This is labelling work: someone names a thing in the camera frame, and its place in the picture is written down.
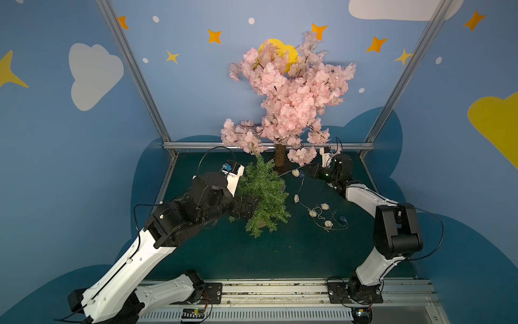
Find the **small green christmas tree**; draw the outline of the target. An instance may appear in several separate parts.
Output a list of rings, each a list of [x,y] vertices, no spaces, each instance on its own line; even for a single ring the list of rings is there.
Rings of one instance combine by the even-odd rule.
[[[251,219],[245,226],[246,232],[254,238],[261,237],[264,230],[274,232],[280,223],[286,224],[291,217],[286,200],[285,180],[275,171],[274,161],[265,161],[257,154],[255,162],[249,163],[237,186],[237,194],[258,199]]]

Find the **string lights with rattan balls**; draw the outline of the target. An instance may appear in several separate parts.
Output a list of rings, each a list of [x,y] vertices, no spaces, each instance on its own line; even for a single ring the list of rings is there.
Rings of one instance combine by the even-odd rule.
[[[304,187],[304,182],[309,175],[308,172],[302,170],[303,167],[298,167],[289,171],[286,171],[279,175],[280,178],[284,176],[292,176],[300,179],[300,185],[298,191],[293,194],[293,201],[296,205],[302,206],[306,213],[309,215],[313,223],[324,230],[325,232],[332,231],[345,231],[349,228],[349,222],[345,217],[337,218],[337,210],[332,210],[331,206],[322,202],[314,206],[308,206],[301,200],[301,191]]]

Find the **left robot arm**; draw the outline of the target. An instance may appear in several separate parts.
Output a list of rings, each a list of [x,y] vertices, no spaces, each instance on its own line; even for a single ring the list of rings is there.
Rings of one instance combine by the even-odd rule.
[[[83,323],[136,323],[143,315],[163,306],[201,301],[206,284],[194,270],[161,284],[140,284],[164,258],[205,225],[225,214],[252,217],[258,198],[236,193],[244,170],[244,166],[239,166],[236,171],[196,175],[182,198],[157,205],[136,240],[110,270],[91,287],[69,295],[71,314],[83,314]]]

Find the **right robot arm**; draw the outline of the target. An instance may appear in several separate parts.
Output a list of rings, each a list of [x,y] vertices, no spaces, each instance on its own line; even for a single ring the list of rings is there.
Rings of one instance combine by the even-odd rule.
[[[308,173],[374,219],[374,248],[366,260],[347,282],[327,284],[332,303],[370,306],[383,302],[386,275],[399,263],[414,261],[412,255],[422,251],[424,240],[417,212],[425,210],[383,197],[354,179],[352,171],[351,157],[338,154],[322,165],[312,164]]]

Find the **pink cherry blossom tree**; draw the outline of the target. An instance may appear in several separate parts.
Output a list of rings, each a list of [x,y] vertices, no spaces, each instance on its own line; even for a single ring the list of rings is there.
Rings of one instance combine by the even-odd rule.
[[[305,32],[292,62],[291,51],[282,51],[266,40],[229,66],[232,80],[247,79],[252,90],[264,98],[261,107],[266,114],[259,123],[226,120],[221,130],[223,144],[257,155],[266,150],[264,140],[271,140],[278,149],[287,150],[282,157],[291,163],[304,166],[316,158],[315,146],[330,140],[321,117],[326,108],[343,102],[357,68],[354,63],[325,63],[327,52],[317,50],[319,44],[316,32]]]

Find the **left controller board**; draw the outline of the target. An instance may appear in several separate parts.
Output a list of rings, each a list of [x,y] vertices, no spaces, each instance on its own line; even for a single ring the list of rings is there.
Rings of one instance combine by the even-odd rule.
[[[209,312],[202,308],[184,308],[181,311],[180,323],[201,323],[206,319]]]

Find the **controller board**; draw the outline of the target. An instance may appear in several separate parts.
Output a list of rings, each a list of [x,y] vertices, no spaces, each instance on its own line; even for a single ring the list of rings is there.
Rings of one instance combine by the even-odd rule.
[[[201,323],[206,319],[209,312],[202,308],[184,308],[181,311],[180,323]]]
[[[373,320],[373,313],[371,309],[353,308],[352,323],[353,324],[371,324]]]

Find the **right controller board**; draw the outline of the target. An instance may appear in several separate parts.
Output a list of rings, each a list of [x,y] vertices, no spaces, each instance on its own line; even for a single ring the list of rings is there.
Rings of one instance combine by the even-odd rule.
[[[371,324],[373,320],[373,313],[371,309],[353,308],[352,323],[353,324]]]

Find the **right diagonal frame post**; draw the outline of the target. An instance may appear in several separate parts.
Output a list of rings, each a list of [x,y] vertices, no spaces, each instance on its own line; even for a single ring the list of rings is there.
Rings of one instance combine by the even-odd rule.
[[[380,113],[377,115],[372,128],[366,135],[362,150],[359,150],[360,159],[363,161],[370,151],[375,149],[375,140],[387,123],[388,118],[395,109],[396,104],[400,100],[403,92],[407,85],[410,83],[413,75],[419,67],[419,64],[423,60],[427,51],[429,50],[434,39],[437,37],[443,24],[447,20],[447,14],[450,8],[453,6],[453,0],[442,0],[439,1],[437,8],[431,16],[426,28],[424,29],[421,37],[419,38],[414,53],[411,55],[410,60],[406,63],[403,71],[398,78],[391,94],[388,96],[386,103],[383,105]]]

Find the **diagonal frame post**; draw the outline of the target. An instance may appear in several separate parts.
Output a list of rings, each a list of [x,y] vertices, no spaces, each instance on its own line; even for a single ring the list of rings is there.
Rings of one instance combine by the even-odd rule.
[[[121,26],[118,16],[116,15],[115,8],[111,1],[108,0],[96,0],[97,6],[115,40],[118,49],[128,67],[128,70],[136,84],[136,87],[143,99],[144,105],[148,109],[154,125],[161,136],[163,141],[164,150],[169,152],[172,159],[177,159],[178,152],[173,148],[165,148],[165,143],[171,141],[171,136],[167,130],[162,115],[156,105],[154,98],[152,97],[151,91],[145,81],[144,75],[138,65],[136,57],[132,51],[129,41],[125,35],[124,28]]]
[[[360,159],[363,161],[370,151],[375,149],[375,140],[387,123],[388,118],[395,109],[396,104],[400,100],[403,92],[407,85],[410,83],[413,75],[419,67],[419,64],[423,60],[427,51],[429,50],[434,39],[437,37],[443,24],[447,20],[447,14],[450,8],[453,6],[453,0],[442,0],[439,1],[437,8],[431,16],[426,28],[424,29],[421,37],[419,38],[414,53],[411,55],[410,60],[406,63],[403,71],[398,78],[391,94],[388,96],[386,103],[383,105],[380,113],[377,115],[372,128],[366,135],[362,150],[359,150]]]

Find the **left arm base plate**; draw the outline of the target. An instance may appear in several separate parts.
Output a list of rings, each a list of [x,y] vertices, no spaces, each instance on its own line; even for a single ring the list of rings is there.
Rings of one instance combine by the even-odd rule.
[[[196,287],[193,294],[183,302],[179,302],[181,305],[203,305],[209,303],[209,305],[221,304],[223,296],[223,285],[222,283],[209,282],[205,285]]]

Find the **back horizontal frame bar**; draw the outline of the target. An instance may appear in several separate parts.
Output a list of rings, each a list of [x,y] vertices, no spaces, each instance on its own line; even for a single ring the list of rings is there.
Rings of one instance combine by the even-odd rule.
[[[323,143],[323,144],[312,144],[312,143],[302,143],[302,146],[305,148],[309,147],[330,147],[335,149],[342,149],[343,151],[373,151],[375,149],[375,145],[373,143],[341,143],[341,142],[333,142],[333,143]],[[216,147],[227,147],[231,150],[241,150],[240,147],[236,147],[235,145],[224,145],[223,143],[216,142],[164,142],[162,147],[166,150],[185,150],[185,151],[193,151],[193,150],[209,150]]]

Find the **aluminium mounting rail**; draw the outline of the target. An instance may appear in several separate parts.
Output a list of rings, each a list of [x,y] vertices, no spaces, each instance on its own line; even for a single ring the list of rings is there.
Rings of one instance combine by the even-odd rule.
[[[223,285],[221,307],[364,306],[331,304],[325,282],[345,279],[205,279]],[[384,302],[372,306],[432,306],[440,303],[427,279],[389,278],[381,288]]]

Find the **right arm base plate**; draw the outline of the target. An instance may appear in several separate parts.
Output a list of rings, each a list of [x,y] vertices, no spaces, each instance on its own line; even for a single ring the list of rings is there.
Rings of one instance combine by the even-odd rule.
[[[369,306],[382,304],[384,302],[381,292],[381,285],[364,286],[354,279],[352,283],[345,281],[325,282],[328,289],[328,296],[331,304],[357,304]]]

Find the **left diagonal frame post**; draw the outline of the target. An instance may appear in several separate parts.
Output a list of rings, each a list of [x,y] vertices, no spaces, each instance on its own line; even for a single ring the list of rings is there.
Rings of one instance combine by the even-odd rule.
[[[96,0],[97,6],[115,40],[118,49],[128,67],[128,70],[136,84],[136,87],[143,99],[144,105],[148,109],[154,125],[161,136],[163,141],[164,150],[169,152],[172,159],[177,159],[178,152],[173,148],[165,148],[165,143],[171,141],[171,136],[167,130],[162,115],[156,105],[154,98],[152,97],[151,91],[145,81],[144,75],[138,65],[136,57],[132,51],[129,41],[125,35],[124,28],[121,26],[118,16],[116,15],[115,8],[111,1],[108,0]]]

